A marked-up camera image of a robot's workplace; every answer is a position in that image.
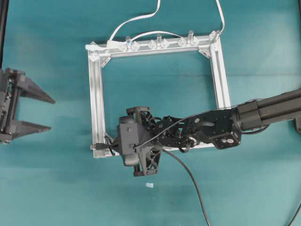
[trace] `aluminum frame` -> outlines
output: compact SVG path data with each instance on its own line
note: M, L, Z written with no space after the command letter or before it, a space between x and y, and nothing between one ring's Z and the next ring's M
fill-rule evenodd
M103 105L103 74L102 68L113 58L154 55L163 53L176 53L187 51L198 51L210 60L215 99L217 108L230 107L230 96L227 84L222 44L220 33L213 31L210 35L163 39L159 35L157 40L134 41L127 37L126 42L113 42L107 45L97 45L92 42L86 45L88 51L92 135L94 158L104 158L112 156L109 150L95 150L96 143L105 143L105 136L110 137L105 132L105 116ZM201 143L194 148L213 147L213 144ZM177 148L165 147L172 151Z

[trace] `teal table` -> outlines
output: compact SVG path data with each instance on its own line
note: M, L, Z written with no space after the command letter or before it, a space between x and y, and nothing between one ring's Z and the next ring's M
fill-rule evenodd
M85 44L152 12L155 0L11 0L3 67L26 71L55 105L25 99L18 118L52 127L0 146L2 226L205 225L186 171L163 155L159 173L134 178L119 157L93 159ZM232 104L301 87L297 0L222 1ZM158 14L124 26L117 40L166 30L219 29L214 0L162 0ZM209 61L198 53L120 58L104 69L107 130L127 107L183 117L215 108ZM201 188L212 226L285 226L301 202L301 136L281 122L242 145L175 152ZM147 188L145 183L153 183ZM295 225L301 224L301 216Z

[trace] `white cable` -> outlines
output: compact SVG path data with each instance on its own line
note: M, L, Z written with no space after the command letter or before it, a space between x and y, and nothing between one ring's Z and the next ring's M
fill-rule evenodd
M119 31L119 29L120 29L123 25L125 25L126 23L131 22L131 21L135 21L135 20L140 20L140 19L146 19L146 18L153 17L153 16L159 11L159 9L160 9L160 4L161 4L161 0L158 0L158 3L157 3L157 9L156 9L156 11L155 11L154 13L147 14L147 15L142 15L142 16L137 16L137 17L134 17L134 18L132 18L132 19L129 19L129 20L123 22L121 25L119 25L119 26L114 30L114 32L113 32L113 34L111 35L109 41L112 41L112 40L113 40L113 38L115 37L115 35L116 35L116 33Z
M219 36L221 35L221 33L223 32L224 28L225 28L225 18L224 18L224 14L222 12L222 7L221 7L221 4L220 4L220 1L219 0L215 0L216 1L216 4L217 4L217 7L218 7L218 11L220 13L220 17L221 17L221 21L222 21L222 30L219 31L215 37L215 40L217 40L219 38ZM142 15L142 16L137 16L137 17L134 17L132 19L129 19L125 22L123 22L122 24L120 24L113 32L113 34L111 35L110 39L108 40L108 44L110 45L117 45L117 44L120 44L121 42L115 42L113 41L113 38L115 37L116 33L120 30L120 28L125 25L126 23L128 22L131 22L131 21L135 21L135 20L140 20L140 19L146 19L146 18L150 18L150 17L153 17L160 9L160 5L161 5L161 0L158 0L157 2L157 9L154 13L151 13L151 14L147 14L147 15ZM151 35L151 34L158 34L158 33L162 33L162 34L170 34L170 35L173 35L173 36L177 36L177 37L180 37L182 38L182 36L178 35L178 34L175 34L175 33L172 33L172 32L165 32L165 31L152 31L152 32L145 32L145 33L142 33L142 34L139 34L135 37L133 37L131 39L131 41L135 41L136 39L140 38L140 37L143 37L143 36L147 36L147 35Z
M224 14L222 12L222 7L221 7L221 4L220 4L220 1L216 0L216 4L217 4L218 11L220 13L221 20L222 20L222 30L221 30L221 33L222 33L224 31L224 29L225 29L225 18L224 18Z
M131 39L131 41L135 41L136 39L138 38L141 38L143 36L147 36L147 35L151 35L151 34L170 34L170 35L173 35L173 36L177 36L179 38L182 38L182 36L178 35L178 34L175 34L175 33L172 33L172 32L165 32L165 31L152 31L152 32L145 32L145 33L142 33L142 34L139 34L135 37L133 37Z

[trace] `wire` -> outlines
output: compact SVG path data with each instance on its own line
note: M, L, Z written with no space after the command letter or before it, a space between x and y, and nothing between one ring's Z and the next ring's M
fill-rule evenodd
M209 218L207 216L207 213L206 213L206 210L205 210L205 206L204 206L204 203L203 203L203 200L202 200L202 196L201 196L201 192L199 190L199 187L198 187L198 184L193 176L193 174L191 173L191 171L188 169L188 167L184 164L184 162L181 161L181 159L179 159L177 156L175 156L174 154L170 153L169 151L167 150L164 150L162 149L163 152L165 152L166 154L170 155L171 157L173 157L174 159L176 159L185 169L186 171L188 172L190 178L192 179L193 181L193 184L194 186L196 187L196 190L197 190L197 193L198 193L198 199L199 199L199 203L201 205L201 208L202 208L202 211L203 211L203 214L204 214L204 217L205 217L205 220L206 220L206 223L208 226L210 226L210 222L209 222Z
M147 14L147 15L136 16L136 17L134 17L134 18L132 18L132 19L129 19L129 20L123 22L122 24L120 24L120 25L114 30L114 32L113 32L113 34L111 35L111 37L110 37L109 40L112 41L113 38L115 37L116 33L119 31L119 29L120 29L123 25L125 25L126 23L131 22L131 21L135 21L135 20L140 20L140 19L146 19L146 18L151 18L151 17L153 17L153 16L159 11L159 9L160 9L160 4L161 4L161 0L158 0L158 1L157 1L157 8L156 8L156 11L155 11L155 12L153 12L153 13L151 13L151 14Z
M221 21L222 21L222 29L221 29L221 33L220 33L220 35L221 35L222 32L225 29L225 17L224 17L224 14L222 12L222 7L221 7L220 1L219 0L215 0L215 1L216 1L217 7L218 7L218 11L220 13Z
M256 131L242 132L241 134L244 134L244 135L254 135L254 134L258 134L258 133L261 133L261 132L265 131L268 127L269 127L269 125L268 125L268 126L265 126L265 127L263 127L263 128L260 128L260 129L258 129L258 130L256 130Z
M222 7L221 7L221 4L220 4L220 1L219 0L215 0L216 1L216 5L218 7L218 11L219 11L219 14L220 14L220 17L221 17L221 21L222 21L222 29L218 32L218 37L222 34L222 32L224 31L224 28L225 28L225 18L224 18L224 14L222 12ZM134 18L131 18L125 22L123 22L122 24L120 24L113 32L113 34L110 36L110 39L109 41L112 41L115 37L115 35L117 34L117 32L120 30L120 28L127 24L128 22L131 22L131 21L135 21L135 20L140 20L140 19L146 19L146 18L151 18L153 17L154 15L156 15L156 13L159 11L160 9L160 6L161 6L161 0L158 0L157 1L157 8L156 8L156 11L151 13L151 14L147 14L147 15L142 15L142 16L136 16ZM132 38L131 41L135 41L136 39L140 38L140 37L143 37L143 36L147 36L147 35L150 35L150 34L159 34L159 33L162 33L162 34L170 34L170 35L173 35L173 36L177 36L179 38L182 38L182 36L178 35L178 34L175 34L175 33L172 33L172 32L166 32L166 31L152 31L152 32L145 32L145 33L142 33L142 34L139 34L137 36L135 36L134 38Z
M113 149L112 149L112 142L111 142L110 138L107 136L105 136L104 138L108 143L108 148L109 148L109 151L111 152L111 155L115 156L115 153L113 152Z
M135 41L135 40L138 39L138 38L141 38L141 37L144 37L144 36L147 36L147 35L151 35L151 34L170 34L170 35L173 35L173 36L182 38L182 36L180 36L180 35L178 35L178 34L175 34L175 33L172 33L172 32L152 31L152 32L145 32L145 33L142 33L142 34L138 34L137 36L133 37L133 38L131 39L131 41Z
M298 213L300 212L300 209L301 209L301 204L299 205L299 207L298 207L298 209L297 209L297 211L296 211L295 215L293 216L293 218L292 218L291 222L290 222L290 223L289 223L287 226L291 226L291 225L293 225L293 221L296 219L296 217L297 217Z

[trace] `black robotic arm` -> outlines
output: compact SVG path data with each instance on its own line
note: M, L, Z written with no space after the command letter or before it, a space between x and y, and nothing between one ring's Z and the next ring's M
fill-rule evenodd
M95 149L118 152L125 166L134 167L134 176L158 172L164 147L186 153L200 143L212 143L218 149L240 145L243 134L256 134L270 124L301 116L301 89L267 99L195 114L183 119L153 117L149 107L127 109L120 118L118 137Z

